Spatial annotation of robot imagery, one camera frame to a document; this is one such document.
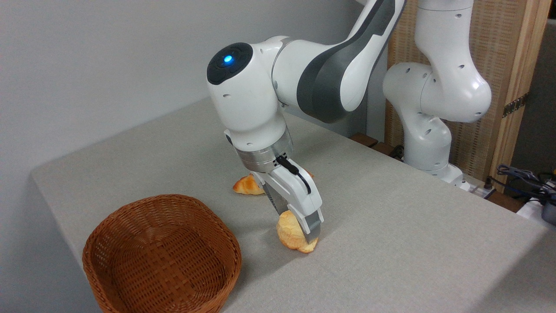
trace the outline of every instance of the croissant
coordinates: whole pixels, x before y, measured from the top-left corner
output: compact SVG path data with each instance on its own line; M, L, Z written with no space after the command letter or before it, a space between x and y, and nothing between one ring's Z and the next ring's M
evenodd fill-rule
M249 174L245 177L242 177L240 180L236 182L233 187L234 191L241 194L263 194L265 193L264 190L259 188L257 183L255 182L255 178L253 174Z
M282 244L292 250L298 250L303 253L311 253L315 249L318 238L307 243L301 226L297 222L295 215L287 210L280 215L278 224L276 225L278 238Z

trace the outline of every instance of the metal hinge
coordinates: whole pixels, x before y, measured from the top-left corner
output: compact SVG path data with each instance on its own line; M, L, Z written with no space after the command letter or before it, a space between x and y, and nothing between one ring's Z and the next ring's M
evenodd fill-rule
M528 98L529 98L529 93L526 93L523 96L515 99L511 103L506 104L504 106L504 115L502 115L502 117L505 118L506 116L510 115L514 111L517 111L520 107L524 106L527 103Z

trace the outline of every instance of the electrical cable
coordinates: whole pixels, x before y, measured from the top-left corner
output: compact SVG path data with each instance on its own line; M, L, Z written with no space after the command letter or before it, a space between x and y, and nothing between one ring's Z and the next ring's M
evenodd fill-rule
M299 173L299 168L297 168L295 165L291 164L286 158L284 158L283 156L278 156L276 158L276 161L282 165L283 167L285 167L288 171L290 171L290 173L292 173L293 175L298 176L299 178L301 178L301 181L305 184L305 187L307 187L307 194L311 194L311 187L309 186L309 183L307 182L307 180L305 180L305 178L303 178L303 176L301 176L301 173Z
M505 175L510 178L507 184L502 183L501 181L495 179L494 177L488 176L492 181L496 182L499 185L502 185L508 188L511 191L514 191L519 194L515 198L523 198L529 197L534 198L528 201L537 200L541 203L549 202L551 204L556 203L556 188L551 186L542 180L540 180L533 172L530 170L522 170L515 167L508 166L506 164L500 164L497 167L497 174L498 175ZM522 190L519 189L513 184L515 182L523 182L526 185L533 187L532 191Z

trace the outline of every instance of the silver metal ring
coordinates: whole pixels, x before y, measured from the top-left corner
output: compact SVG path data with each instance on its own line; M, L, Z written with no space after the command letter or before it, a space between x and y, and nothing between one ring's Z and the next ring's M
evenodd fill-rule
M291 157L293 146L290 132L286 127L282 137L265 149L257 151L242 151L236 149L236 151L248 170L259 173L269 173L281 166L276 162L277 157L281 155L288 158Z

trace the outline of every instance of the wooden block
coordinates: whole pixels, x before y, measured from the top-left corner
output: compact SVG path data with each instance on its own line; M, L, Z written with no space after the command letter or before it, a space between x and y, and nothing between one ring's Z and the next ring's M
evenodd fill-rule
M369 137L367 135L364 135L362 133L357 133L357 134L349 137L349 139L351 139L355 142L358 142L358 143L360 143L364 146L368 146L369 148L371 148L372 146L374 146L375 144L377 144L379 142L378 140L376 140L372 137Z
M509 197L503 193L499 193L497 191L493 192L487 199L488 201L495 203L505 209L508 209L514 213L519 211L523 206L523 202L518 201L512 197Z
M390 155L390 153L392 153L392 151L394 151L394 147L391 145L387 145L385 143L377 143L375 144L373 147L371 147L371 149L376 150L380 153L386 154L386 155Z

